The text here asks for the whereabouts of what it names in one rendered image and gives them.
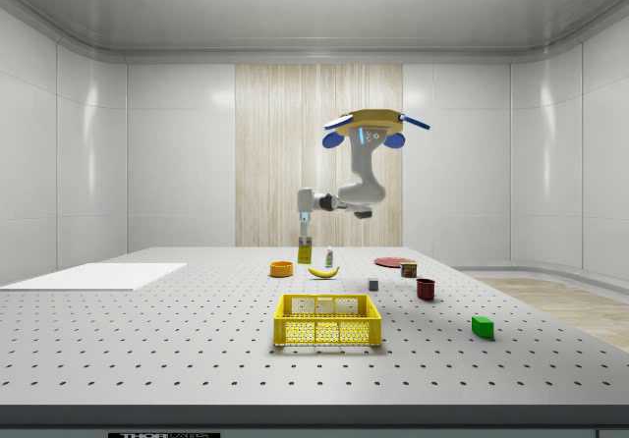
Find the yellow basket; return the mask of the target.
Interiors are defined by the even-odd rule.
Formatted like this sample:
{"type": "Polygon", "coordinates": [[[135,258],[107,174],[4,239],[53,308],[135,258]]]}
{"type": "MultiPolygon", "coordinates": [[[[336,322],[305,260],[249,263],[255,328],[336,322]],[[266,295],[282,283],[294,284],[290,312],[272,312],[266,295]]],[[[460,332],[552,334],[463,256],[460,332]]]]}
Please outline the yellow basket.
{"type": "Polygon", "coordinates": [[[275,345],[380,345],[381,316],[368,295],[283,294],[275,345]]]}

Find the white board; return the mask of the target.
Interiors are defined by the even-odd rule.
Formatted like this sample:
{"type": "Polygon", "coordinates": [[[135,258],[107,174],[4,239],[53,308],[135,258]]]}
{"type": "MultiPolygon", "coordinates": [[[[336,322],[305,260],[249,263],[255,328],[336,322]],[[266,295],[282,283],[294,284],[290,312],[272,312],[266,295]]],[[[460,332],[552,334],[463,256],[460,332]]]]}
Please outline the white board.
{"type": "Polygon", "coordinates": [[[0,287],[0,291],[136,291],[186,263],[87,263],[0,287]]]}

